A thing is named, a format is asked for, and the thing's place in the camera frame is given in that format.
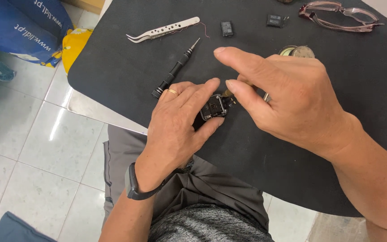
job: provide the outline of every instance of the pink eyeglass frame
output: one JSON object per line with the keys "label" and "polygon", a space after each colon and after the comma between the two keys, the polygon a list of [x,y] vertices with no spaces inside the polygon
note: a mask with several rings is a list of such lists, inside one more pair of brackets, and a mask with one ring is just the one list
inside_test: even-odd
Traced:
{"label": "pink eyeglass frame", "polygon": [[[307,13],[308,10],[313,10],[313,9],[334,11],[334,12],[340,11],[342,14],[349,16],[355,19],[356,21],[362,23],[362,25],[347,27],[347,26],[332,24],[325,20],[319,19],[316,13],[314,12]],[[365,14],[368,17],[370,17],[372,20],[366,22],[361,19],[358,19],[357,17],[353,16],[353,14],[355,13]],[[334,30],[343,30],[343,31],[349,31],[349,32],[371,32],[375,26],[384,25],[381,23],[377,23],[378,17],[367,10],[360,9],[360,8],[343,8],[341,6],[341,3],[334,2],[334,1],[316,1],[311,3],[306,3],[298,11],[298,16],[305,19],[311,19],[316,24],[325,28],[330,28]]]}

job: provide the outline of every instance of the heather gray shirt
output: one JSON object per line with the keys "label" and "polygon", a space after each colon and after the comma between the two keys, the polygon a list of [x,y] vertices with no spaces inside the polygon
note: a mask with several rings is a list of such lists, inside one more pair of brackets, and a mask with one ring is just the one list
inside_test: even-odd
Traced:
{"label": "heather gray shirt", "polygon": [[264,241],[271,235],[253,217],[214,204],[195,204],[153,221],[151,242]]}

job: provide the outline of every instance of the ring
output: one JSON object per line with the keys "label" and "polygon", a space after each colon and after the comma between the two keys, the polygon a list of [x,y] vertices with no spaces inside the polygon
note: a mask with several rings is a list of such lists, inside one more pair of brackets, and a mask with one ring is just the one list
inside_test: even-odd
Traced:
{"label": "ring", "polygon": [[174,93],[174,94],[177,95],[177,96],[179,95],[179,94],[178,94],[175,90],[173,90],[173,89],[168,89],[168,91],[171,92],[171,93]]}

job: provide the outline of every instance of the tweezers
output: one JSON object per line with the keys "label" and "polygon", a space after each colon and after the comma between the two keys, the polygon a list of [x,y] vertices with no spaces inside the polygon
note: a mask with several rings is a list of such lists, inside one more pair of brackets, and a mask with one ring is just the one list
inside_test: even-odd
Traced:
{"label": "tweezers", "polygon": [[186,20],[183,20],[181,22],[177,22],[177,23],[174,23],[171,25],[166,25],[166,26],[162,26],[162,27],[159,27],[159,28],[156,28],[153,30],[149,30],[138,37],[132,37],[129,35],[126,35],[126,36],[128,36],[128,40],[130,40],[134,43],[139,43],[139,42],[145,41],[145,40],[153,40],[154,38],[158,38],[158,37],[164,36],[166,34],[173,33],[177,30],[180,30],[182,28],[186,28],[188,26],[197,24],[199,22],[200,22],[200,19],[198,17],[193,17],[191,19],[186,19]]}

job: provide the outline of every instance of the lidl bag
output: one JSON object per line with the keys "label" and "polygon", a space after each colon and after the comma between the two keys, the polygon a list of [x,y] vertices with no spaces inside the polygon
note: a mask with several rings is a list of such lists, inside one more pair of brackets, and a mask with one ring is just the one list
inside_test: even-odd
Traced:
{"label": "lidl bag", "polygon": [[0,0],[0,50],[56,66],[73,24],[59,0]]}

